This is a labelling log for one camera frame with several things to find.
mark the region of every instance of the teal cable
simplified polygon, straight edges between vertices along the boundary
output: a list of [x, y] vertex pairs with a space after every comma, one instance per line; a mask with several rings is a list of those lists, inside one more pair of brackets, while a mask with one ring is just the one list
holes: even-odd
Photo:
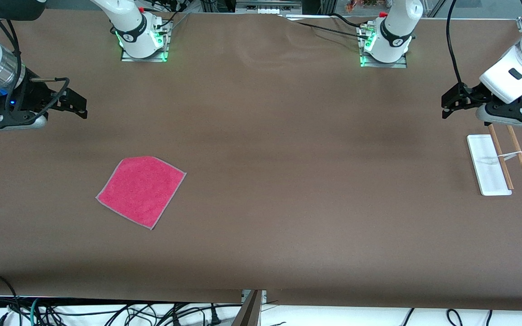
[[39, 300], [39, 297], [37, 297], [34, 300], [34, 302], [31, 304], [31, 309], [29, 310], [29, 321], [31, 322], [31, 326], [35, 326], [35, 322], [34, 322], [35, 305], [38, 303], [38, 300]]

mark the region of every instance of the white plastic board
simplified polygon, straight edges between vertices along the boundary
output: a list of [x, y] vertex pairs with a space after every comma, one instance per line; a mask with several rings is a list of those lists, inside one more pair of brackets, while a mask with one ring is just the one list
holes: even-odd
[[501, 163], [490, 134], [470, 134], [469, 143], [474, 171], [483, 196], [509, 196], [513, 192], [507, 188]]

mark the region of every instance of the wooden stick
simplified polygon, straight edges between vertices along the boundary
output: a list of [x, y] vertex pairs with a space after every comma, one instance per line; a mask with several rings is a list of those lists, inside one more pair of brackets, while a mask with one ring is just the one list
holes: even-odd
[[[499, 144], [499, 138], [497, 138], [497, 133], [495, 132], [495, 127], [493, 124], [488, 126], [488, 132], [491, 134], [491, 138], [493, 139], [493, 144], [495, 145], [497, 155], [502, 155], [503, 151], [501, 150], [501, 144]], [[501, 169], [503, 170], [503, 175], [505, 176], [507, 188], [509, 188], [509, 190], [513, 190], [513, 182], [511, 181], [511, 175], [509, 174], [509, 169], [507, 168], [507, 163], [505, 162], [504, 157], [499, 156], [499, 163], [501, 163]]]
[[518, 151], [517, 154], [518, 161], [521, 163], [521, 169], [522, 169], [522, 151], [521, 147], [518, 144], [517, 136], [514, 132], [513, 126], [507, 125], [507, 130], [509, 130], [509, 134], [511, 135], [511, 140], [513, 140], [513, 146], [515, 147], [515, 151]]

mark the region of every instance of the pink towel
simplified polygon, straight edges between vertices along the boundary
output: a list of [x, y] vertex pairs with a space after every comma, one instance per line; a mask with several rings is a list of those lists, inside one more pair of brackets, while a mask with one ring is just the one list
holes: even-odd
[[96, 199], [130, 221], [153, 229], [185, 175], [156, 157], [125, 158]]

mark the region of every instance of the tabletop surface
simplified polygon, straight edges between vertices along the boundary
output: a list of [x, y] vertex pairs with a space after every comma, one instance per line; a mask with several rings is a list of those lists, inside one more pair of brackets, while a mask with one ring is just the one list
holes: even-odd
[[[102, 12], [16, 23], [27, 67], [70, 77], [89, 118], [0, 132], [0, 274], [21, 295], [522, 309], [522, 172], [509, 161], [512, 196], [480, 195], [466, 136], [487, 128], [441, 119], [444, 27], [421, 21], [408, 68], [379, 69], [352, 37], [273, 15], [192, 14], [160, 64], [120, 62]], [[453, 21], [466, 83], [516, 29]], [[187, 173], [153, 230], [95, 199], [142, 155]]]

